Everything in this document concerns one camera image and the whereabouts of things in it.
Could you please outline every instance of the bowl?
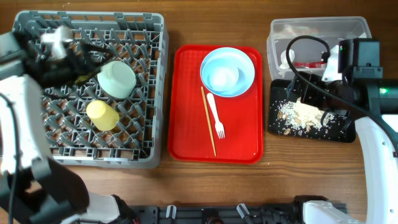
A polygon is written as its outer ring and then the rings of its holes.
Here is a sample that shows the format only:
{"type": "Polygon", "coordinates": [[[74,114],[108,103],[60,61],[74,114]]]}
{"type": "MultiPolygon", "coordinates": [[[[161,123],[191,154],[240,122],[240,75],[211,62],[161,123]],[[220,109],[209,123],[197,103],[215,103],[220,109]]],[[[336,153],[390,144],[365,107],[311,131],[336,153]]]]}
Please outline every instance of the bowl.
{"type": "Polygon", "coordinates": [[[201,79],[209,89],[226,91],[238,82],[238,68],[227,58],[216,58],[209,61],[201,71],[201,79]]]}
{"type": "Polygon", "coordinates": [[[200,75],[204,86],[213,94],[221,97],[235,97],[246,92],[253,84],[255,74],[253,62],[249,56],[232,47],[222,47],[210,52],[203,59],[200,66],[200,75]],[[235,85],[225,91],[214,90],[208,83],[208,80],[203,79],[203,70],[206,65],[218,59],[227,61],[228,64],[233,65],[238,70],[238,80],[235,85]]]}

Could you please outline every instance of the gray dish rack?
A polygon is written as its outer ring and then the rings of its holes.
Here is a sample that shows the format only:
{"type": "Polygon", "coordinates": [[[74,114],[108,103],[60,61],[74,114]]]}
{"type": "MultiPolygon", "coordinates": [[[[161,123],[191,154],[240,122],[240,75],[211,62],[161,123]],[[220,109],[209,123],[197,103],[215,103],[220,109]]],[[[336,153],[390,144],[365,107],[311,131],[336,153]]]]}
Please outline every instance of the gray dish rack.
{"type": "MultiPolygon", "coordinates": [[[[112,168],[153,168],[159,165],[163,125],[163,90],[167,71],[169,35],[164,18],[156,13],[22,11],[13,31],[30,33],[29,46],[44,57],[49,48],[40,36],[67,26],[73,45],[95,44],[112,50],[132,67],[137,85],[119,100],[108,96],[95,78],[83,86],[46,89],[66,100],[42,97],[45,134],[54,159],[65,165],[112,168]],[[103,100],[120,115],[117,126],[99,131],[86,115],[93,100],[103,100]]],[[[101,60],[98,52],[90,52],[101,60]]]]}

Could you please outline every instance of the table surface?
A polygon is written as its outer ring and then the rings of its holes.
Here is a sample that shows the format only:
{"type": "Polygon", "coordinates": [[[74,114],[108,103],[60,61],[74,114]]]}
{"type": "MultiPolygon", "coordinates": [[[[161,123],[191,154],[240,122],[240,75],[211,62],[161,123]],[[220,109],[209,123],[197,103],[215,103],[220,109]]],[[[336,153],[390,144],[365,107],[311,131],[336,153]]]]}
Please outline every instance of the table surface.
{"type": "MultiPolygon", "coordinates": [[[[271,21],[295,17],[363,16],[381,41],[384,77],[397,77],[398,1],[153,1],[3,0],[0,33],[10,31],[21,10],[158,12],[170,36],[169,58],[184,44],[248,45],[260,51],[264,108],[271,78],[266,40],[271,21]]],[[[162,160],[152,170],[70,167],[99,194],[116,194],[129,205],[236,205],[290,202],[295,195],[323,195],[347,203],[354,218],[366,219],[366,182],[359,141],[351,144],[283,138],[264,132],[264,156],[251,166],[180,162],[167,152],[172,60],[165,82],[162,160]]],[[[6,222],[1,210],[0,223],[6,222]]]]}

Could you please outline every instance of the red tray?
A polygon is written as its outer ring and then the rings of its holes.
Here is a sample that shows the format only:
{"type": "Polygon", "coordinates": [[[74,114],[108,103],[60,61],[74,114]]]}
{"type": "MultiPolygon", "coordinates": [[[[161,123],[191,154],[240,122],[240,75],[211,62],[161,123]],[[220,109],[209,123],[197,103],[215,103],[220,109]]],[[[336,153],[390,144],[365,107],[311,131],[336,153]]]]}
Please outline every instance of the red tray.
{"type": "Polygon", "coordinates": [[[200,87],[200,65],[217,45],[184,45],[175,53],[169,124],[169,153],[175,159],[196,162],[252,164],[263,153],[262,57],[252,47],[235,47],[253,61],[256,76],[242,95],[223,98],[215,95],[225,138],[219,139],[209,109],[217,156],[213,154],[200,87]]]}

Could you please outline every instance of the wooden chopstick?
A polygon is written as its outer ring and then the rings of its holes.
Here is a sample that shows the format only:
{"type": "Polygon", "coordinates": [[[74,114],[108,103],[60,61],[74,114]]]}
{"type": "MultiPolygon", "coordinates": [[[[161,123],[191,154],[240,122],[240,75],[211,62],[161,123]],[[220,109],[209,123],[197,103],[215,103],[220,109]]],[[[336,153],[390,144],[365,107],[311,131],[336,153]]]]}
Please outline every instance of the wooden chopstick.
{"type": "Polygon", "coordinates": [[[209,111],[208,111],[208,109],[207,109],[207,103],[206,103],[206,97],[205,97],[205,90],[203,89],[203,86],[201,86],[200,88],[201,88],[201,95],[202,95],[202,97],[203,97],[203,103],[205,104],[205,111],[206,111],[206,117],[207,117],[207,124],[209,125],[209,132],[210,132],[211,144],[213,145],[214,156],[217,156],[217,153],[216,153],[216,146],[214,145],[213,131],[211,130],[211,123],[210,123],[209,111]]]}

